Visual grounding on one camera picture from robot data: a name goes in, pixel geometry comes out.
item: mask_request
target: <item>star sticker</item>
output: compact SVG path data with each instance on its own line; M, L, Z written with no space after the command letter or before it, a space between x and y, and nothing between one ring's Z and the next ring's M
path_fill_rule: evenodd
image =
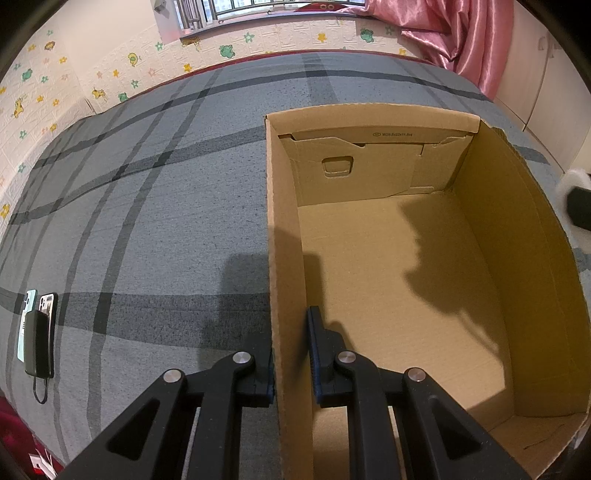
M5 203L4 205L2 205L2 210L0 210L0 217L4 218L6 220L6 217L8 216L8 212L10 212L10 205Z

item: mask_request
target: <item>bed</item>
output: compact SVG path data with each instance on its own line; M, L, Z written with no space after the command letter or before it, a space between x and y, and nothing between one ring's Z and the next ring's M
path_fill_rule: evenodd
M0 246L0 388L56 458L69 463L166 369L209 368L270 330L264 116L350 102L475 113L553 197L544 156L474 85L395 56L226 64L78 121L37 161ZM60 298L43 406L16 353L31 288ZM241 478L281 478L277 439L273 408L245 412Z

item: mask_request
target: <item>cardboard box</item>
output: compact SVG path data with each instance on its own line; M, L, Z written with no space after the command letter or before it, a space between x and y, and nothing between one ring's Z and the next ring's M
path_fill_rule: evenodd
M387 104L267 116L284 478L348 478L346 410L313 405L319 305L379 367L424 368L534 478L583 424L589 316L525 161L477 116Z

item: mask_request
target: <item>pink curtain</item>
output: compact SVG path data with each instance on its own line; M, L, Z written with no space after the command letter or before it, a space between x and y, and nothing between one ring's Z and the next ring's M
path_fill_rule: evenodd
M402 27L426 60L474 83L494 98L513 31L513 0L365 0L339 12L371 15Z

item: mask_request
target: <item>black cable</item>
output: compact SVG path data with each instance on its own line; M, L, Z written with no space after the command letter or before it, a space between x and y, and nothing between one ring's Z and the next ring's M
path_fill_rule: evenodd
M47 401L47 384L49 383L48 378L43 379L45 383L45 395L43 396L43 401L39 400L37 397L37 377L33 377L33 395L35 395L35 400L37 400L41 405L43 405Z

